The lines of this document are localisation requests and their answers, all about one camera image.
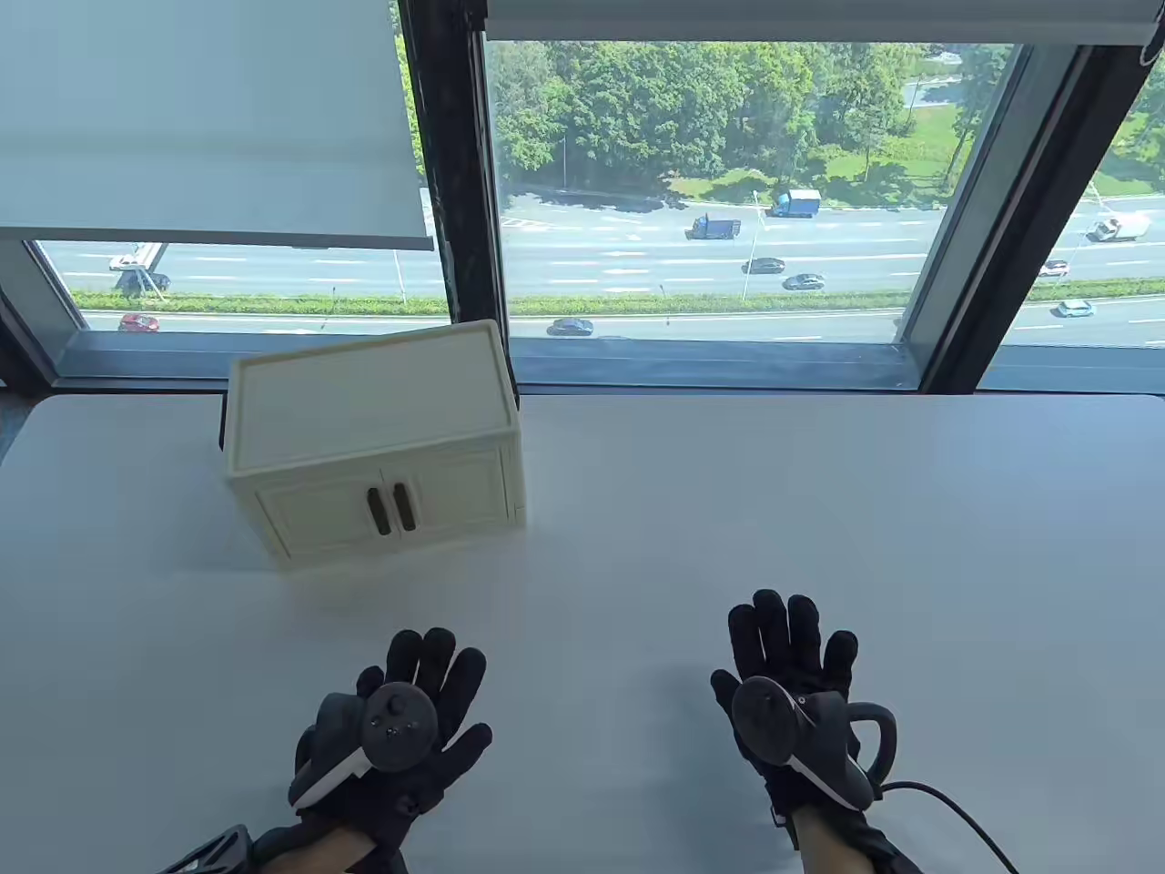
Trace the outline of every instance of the white table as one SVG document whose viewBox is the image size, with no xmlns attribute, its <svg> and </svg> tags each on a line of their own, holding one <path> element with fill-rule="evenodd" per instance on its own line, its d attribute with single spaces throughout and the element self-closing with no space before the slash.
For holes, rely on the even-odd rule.
<svg viewBox="0 0 1165 874">
<path fill-rule="evenodd" d="M 1157 400 L 527 397 L 524 533 L 289 577 L 218 418 L 59 397 L 0 467 L 6 871 L 150 874 L 289 822 L 322 696 L 437 623 L 489 657 L 496 741 L 415 827 L 417 874 L 796 871 L 707 686 L 762 585 L 859 633 L 894 776 L 1022 871 L 1160 865 Z M 930 798 L 875 819 L 925 869 L 997 869 Z"/>
</svg>

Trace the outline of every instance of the red car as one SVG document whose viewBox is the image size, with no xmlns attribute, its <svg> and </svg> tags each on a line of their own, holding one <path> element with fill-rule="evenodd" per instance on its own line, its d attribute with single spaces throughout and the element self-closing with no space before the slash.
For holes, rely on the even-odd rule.
<svg viewBox="0 0 1165 874">
<path fill-rule="evenodd" d="M 133 331 L 136 333 L 154 333 L 158 329 L 158 322 L 153 316 L 141 312 L 127 312 L 118 323 L 119 331 Z"/>
</svg>

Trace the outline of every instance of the white car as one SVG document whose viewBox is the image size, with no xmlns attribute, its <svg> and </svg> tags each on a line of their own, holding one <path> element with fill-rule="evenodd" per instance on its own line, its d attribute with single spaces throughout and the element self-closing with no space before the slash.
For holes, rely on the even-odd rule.
<svg viewBox="0 0 1165 874">
<path fill-rule="evenodd" d="M 1067 276 L 1068 275 L 1068 262 L 1061 261 L 1058 258 L 1053 258 L 1050 261 L 1045 261 L 1044 266 L 1039 268 L 1040 276 Z"/>
<path fill-rule="evenodd" d="M 1060 301 L 1060 305 L 1052 310 L 1060 318 L 1078 318 L 1080 316 L 1092 316 L 1096 310 L 1087 301 Z"/>
</svg>

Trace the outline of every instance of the roller blind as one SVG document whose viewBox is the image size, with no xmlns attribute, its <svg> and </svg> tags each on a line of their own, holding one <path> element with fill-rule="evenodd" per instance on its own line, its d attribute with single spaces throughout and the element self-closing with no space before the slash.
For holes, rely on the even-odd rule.
<svg viewBox="0 0 1165 874">
<path fill-rule="evenodd" d="M 1143 45 L 1162 0 L 487 0 L 493 40 Z"/>
<path fill-rule="evenodd" d="M 388 2 L 5 2 L 0 235 L 432 248 Z"/>
</svg>

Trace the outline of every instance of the blue truck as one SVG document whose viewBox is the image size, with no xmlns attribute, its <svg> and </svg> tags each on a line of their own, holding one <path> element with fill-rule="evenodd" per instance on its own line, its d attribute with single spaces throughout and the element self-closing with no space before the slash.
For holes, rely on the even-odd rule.
<svg viewBox="0 0 1165 874">
<path fill-rule="evenodd" d="M 684 235 L 690 240 L 730 240 L 740 235 L 740 219 L 709 219 L 705 212 Z"/>
<path fill-rule="evenodd" d="M 813 218 L 821 210 L 821 192 L 813 189 L 789 189 L 769 207 L 776 218 Z"/>
</svg>

